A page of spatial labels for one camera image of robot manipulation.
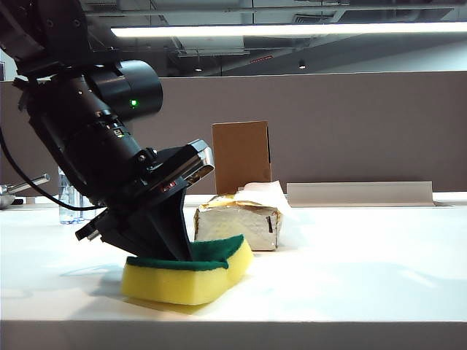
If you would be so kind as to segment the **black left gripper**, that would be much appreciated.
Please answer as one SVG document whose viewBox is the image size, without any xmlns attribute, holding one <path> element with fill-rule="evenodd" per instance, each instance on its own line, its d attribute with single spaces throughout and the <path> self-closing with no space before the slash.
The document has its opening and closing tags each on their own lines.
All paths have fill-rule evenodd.
<svg viewBox="0 0 467 350">
<path fill-rule="evenodd" d="M 101 237 L 139 257 L 192 261 L 183 204 L 188 183 L 181 177 L 156 186 L 125 208 L 107 208 L 76 231 L 78 240 Z"/>
</svg>

